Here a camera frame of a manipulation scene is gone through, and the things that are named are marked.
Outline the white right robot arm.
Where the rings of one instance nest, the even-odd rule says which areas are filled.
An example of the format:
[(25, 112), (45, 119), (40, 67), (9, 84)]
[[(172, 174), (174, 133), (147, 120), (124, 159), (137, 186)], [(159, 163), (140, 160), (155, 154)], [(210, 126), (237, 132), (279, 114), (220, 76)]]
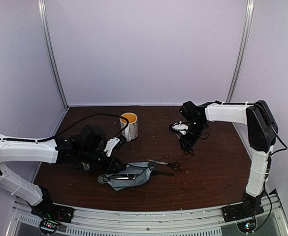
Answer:
[(257, 208), (270, 174), (274, 146), (279, 140), (278, 125), (267, 103), (264, 100), (254, 103), (215, 101), (195, 105), (187, 101), (179, 112), (185, 121), (172, 124), (169, 128), (179, 135), (180, 147), (185, 153), (193, 153), (193, 146), (210, 122), (227, 122), (246, 127), (245, 138), (251, 166), (242, 204), (247, 210)]

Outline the aluminium corner post right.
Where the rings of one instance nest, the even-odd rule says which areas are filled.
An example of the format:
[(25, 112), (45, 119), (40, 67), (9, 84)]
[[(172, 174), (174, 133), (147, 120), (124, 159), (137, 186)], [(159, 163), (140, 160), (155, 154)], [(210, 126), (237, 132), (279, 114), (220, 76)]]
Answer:
[(227, 98), (226, 98), (227, 103), (230, 103), (232, 101), (233, 95), (236, 90), (237, 82), (240, 77), (246, 48), (247, 48), (249, 38), (250, 38), (252, 22), (253, 22), (253, 17), (254, 17), (254, 8), (255, 8), (255, 1), (247, 0), (238, 56), (236, 59), (236, 64), (235, 64), (235, 68), (233, 71), (232, 80), (231, 80), (229, 91), (228, 91)]

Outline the black hair clipper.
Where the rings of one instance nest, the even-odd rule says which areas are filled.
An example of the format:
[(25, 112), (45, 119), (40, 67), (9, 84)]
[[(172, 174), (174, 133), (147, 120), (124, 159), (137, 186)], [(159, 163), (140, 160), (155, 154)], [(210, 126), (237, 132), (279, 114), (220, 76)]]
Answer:
[(138, 174), (115, 174), (108, 177), (109, 180), (133, 180)]

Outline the aluminium corner post left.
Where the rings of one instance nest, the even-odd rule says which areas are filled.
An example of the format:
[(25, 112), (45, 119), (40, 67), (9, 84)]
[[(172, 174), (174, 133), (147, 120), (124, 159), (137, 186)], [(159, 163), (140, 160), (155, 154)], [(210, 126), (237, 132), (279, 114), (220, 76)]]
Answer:
[(68, 106), (68, 103), (64, 94), (64, 89), (61, 83), (59, 71), (57, 68), (57, 62), (56, 62), (56, 58), (55, 58), (55, 54), (53, 50), (51, 34), (50, 34), (49, 24), (48, 24), (48, 17), (47, 17), (47, 12), (46, 12), (46, 2), (44, 0), (38, 0), (37, 3), (38, 3), (38, 11), (39, 11), (40, 19), (41, 19), (43, 34), (44, 34), (47, 53), (48, 53), (48, 59), (49, 59), (49, 63), (51, 66), (53, 78), (55, 80), (57, 91), (62, 101), (63, 107), (65, 110), (67, 110), (69, 106)]

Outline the silver scissors black handles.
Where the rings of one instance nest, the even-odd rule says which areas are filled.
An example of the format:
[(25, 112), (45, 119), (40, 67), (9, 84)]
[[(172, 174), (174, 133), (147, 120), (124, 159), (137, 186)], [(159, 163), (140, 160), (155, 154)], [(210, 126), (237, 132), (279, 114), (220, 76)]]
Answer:
[(185, 155), (193, 155), (193, 145), (195, 144), (195, 136), (191, 135), (189, 133), (186, 133), (185, 135), (179, 135), (176, 134), (177, 138), (179, 139), (180, 148), (183, 150), (183, 153)]

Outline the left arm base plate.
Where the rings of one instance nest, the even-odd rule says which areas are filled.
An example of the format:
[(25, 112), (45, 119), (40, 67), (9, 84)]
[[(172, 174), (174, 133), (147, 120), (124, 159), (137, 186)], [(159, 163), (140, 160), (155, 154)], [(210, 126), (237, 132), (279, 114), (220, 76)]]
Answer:
[(71, 223), (74, 215), (74, 208), (72, 207), (52, 204), (51, 208), (44, 208), (39, 205), (28, 205), (31, 208), (31, 214), (41, 219), (38, 227), (44, 235), (55, 233), (62, 226), (62, 223)]

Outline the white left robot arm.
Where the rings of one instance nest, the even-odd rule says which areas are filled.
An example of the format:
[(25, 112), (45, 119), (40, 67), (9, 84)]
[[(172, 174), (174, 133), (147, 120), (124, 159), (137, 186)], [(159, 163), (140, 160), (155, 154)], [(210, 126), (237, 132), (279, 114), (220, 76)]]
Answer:
[(124, 171), (127, 166), (112, 152), (126, 139), (106, 139), (102, 129), (86, 125), (79, 134), (69, 138), (54, 136), (45, 139), (15, 138), (0, 134), (0, 187), (37, 208), (53, 207), (48, 190), (34, 185), (11, 172), (5, 162), (44, 162), (48, 164), (84, 163), (102, 169), (106, 174)]

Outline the thinning scissors black handles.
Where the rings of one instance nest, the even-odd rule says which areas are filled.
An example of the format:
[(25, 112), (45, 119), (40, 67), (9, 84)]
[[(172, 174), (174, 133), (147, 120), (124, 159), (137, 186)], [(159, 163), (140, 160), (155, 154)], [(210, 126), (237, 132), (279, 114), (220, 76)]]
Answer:
[(161, 162), (161, 161), (156, 161), (156, 160), (151, 160), (151, 159), (149, 159), (148, 161), (157, 163), (159, 165), (170, 167), (174, 172), (181, 171), (181, 168), (180, 168), (181, 164), (179, 162), (177, 162), (177, 161), (173, 162), (173, 163)]

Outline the grey zippered pouch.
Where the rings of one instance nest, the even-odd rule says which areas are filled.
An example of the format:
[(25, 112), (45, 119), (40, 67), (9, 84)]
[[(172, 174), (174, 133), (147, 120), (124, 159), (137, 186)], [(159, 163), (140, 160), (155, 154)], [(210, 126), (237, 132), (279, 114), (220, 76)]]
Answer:
[(155, 162), (128, 163), (124, 171), (117, 174), (101, 175), (97, 181), (100, 184), (109, 184), (115, 191), (120, 191), (145, 184), (156, 168)]

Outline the black hair comb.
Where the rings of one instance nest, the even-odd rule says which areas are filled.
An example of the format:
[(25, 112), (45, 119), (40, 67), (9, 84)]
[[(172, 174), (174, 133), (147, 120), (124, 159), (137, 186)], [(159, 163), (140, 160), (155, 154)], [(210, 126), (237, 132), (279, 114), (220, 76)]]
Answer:
[(152, 176), (158, 176), (158, 175), (161, 175), (161, 176), (167, 176), (167, 177), (173, 177), (173, 176), (174, 176), (173, 173), (168, 173), (168, 172), (159, 172), (159, 171), (151, 171), (151, 175), (152, 175)]

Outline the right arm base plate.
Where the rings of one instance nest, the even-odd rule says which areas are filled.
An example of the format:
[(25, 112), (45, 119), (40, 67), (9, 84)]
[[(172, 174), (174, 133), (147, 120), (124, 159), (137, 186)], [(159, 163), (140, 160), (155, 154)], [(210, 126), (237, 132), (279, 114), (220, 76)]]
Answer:
[(257, 229), (257, 219), (259, 214), (264, 213), (263, 206), (258, 206), (253, 211), (245, 211), (243, 203), (226, 205), (221, 208), (224, 222), (235, 222), (237, 229), (245, 234), (253, 233)]

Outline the aluminium table front rail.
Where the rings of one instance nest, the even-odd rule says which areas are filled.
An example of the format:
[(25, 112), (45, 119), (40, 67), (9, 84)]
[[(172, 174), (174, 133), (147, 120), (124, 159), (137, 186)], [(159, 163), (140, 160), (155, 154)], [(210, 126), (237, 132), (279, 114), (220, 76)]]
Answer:
[(261, 200), (264, 213), (226, 222), (221, 206), (175, 211), (109, 211), (75, 207), (70, 223), (55, 236), (245, 236), (257, 222), (254, 236), (288, 236), (288, 221), (277, 193)]

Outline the aluminium corner post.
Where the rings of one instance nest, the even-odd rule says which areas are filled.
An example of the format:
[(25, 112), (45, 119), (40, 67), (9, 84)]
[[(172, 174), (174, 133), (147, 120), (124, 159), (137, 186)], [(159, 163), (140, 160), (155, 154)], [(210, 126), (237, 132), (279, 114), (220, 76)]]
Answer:
[(51, 34), (50, 34), (49, 24), (48, 24), (48, 17), (47, 17), (47, 12), (46, 12), (46, 2), (44, 0), (38, 0), (37, 3), (38, 3), (38, 11), (39, 11), (40, 19), (41, 19), (43, 34), (44, 34), (47, 53), (48, 53), (48, 59), (49, 59), (49, 63), (51, 66), (53, 78), (55, 80), (57, 91), (62, 101), (63, 107), (65, 110), (67, 110), (69, 106), (68, 106), (68, 103), (64, 94), (64, 89), (61, 83), (59, 71), (57, 68), (57, 62), (56, 62), (56, 58), (55, 58), (55, 54), (53, 50)]
[(235, 68), (233, 71), (232, 80), (231, 80), (229, 91), (228, 91), (227, 98), (226, 98), (227, 103), (230, 103), (232, 101), (233, 95), (236, 90), (237, 82), (240, 77), (246, 48), (247, 48), (249, 38), (250, 38), (252, 22), (253, 22), (253, 17), (254, 17), (254, 8), (255, 8), (255, 1), (247, 0), (238, 56), (236, 59), (236, 64), (235, 64)]

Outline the white floral mug yellow inside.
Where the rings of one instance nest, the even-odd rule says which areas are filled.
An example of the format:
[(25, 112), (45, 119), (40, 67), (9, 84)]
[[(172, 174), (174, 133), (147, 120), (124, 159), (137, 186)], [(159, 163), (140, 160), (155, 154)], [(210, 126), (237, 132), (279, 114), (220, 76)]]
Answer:
[(126, 138), (127, 142), (138, 137), (138, 116), (135, 113), (124, 113), (120, 118), (120, 127), (123, 129), (122, 135)]

